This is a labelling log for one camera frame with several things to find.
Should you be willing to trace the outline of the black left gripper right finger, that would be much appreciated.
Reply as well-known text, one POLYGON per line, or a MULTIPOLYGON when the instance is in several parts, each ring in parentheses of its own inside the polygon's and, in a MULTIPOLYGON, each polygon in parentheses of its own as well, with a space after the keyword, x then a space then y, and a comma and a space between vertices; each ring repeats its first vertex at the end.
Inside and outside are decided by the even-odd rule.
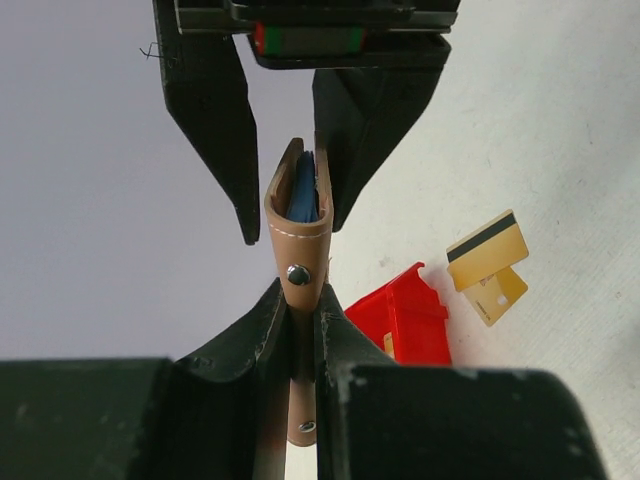
POLYGON ((320 479, 391 479, 384 376, 393 361, 346 316, 333 287, 313 315, 320 479))

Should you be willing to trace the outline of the tan leather card holder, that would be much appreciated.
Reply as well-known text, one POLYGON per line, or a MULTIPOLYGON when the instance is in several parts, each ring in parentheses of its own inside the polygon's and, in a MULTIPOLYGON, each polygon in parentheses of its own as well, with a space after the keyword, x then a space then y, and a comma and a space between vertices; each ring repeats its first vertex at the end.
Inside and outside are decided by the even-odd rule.
POLYGON ((292 323, 288 441, 317 440, 313 314, 327 280, 334 218, 324 141, 315 150, 300 138, 286 147, 267 188, 265 213, 284 299, 292 323))

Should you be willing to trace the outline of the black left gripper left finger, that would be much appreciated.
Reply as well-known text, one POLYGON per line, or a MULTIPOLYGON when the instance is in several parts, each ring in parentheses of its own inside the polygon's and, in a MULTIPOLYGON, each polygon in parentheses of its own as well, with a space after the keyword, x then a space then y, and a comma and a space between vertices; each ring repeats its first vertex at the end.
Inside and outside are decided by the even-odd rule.
POLYGON ((170 478, 283 478, 292 344, 274 280, 244 316, 177 362, 170 478))

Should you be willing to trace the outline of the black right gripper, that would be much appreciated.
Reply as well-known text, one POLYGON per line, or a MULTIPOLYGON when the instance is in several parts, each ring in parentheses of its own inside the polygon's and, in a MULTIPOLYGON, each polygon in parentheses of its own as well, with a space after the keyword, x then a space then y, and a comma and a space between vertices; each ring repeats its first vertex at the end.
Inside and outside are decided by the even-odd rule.
POLYGON ((342 229, 358 196, 427 108, 451 47, 456 1, 156 1, 167 110, 230 200, 244 242, 260 236, 256 123, 234 37, 271 70, 317 70, 342 229))

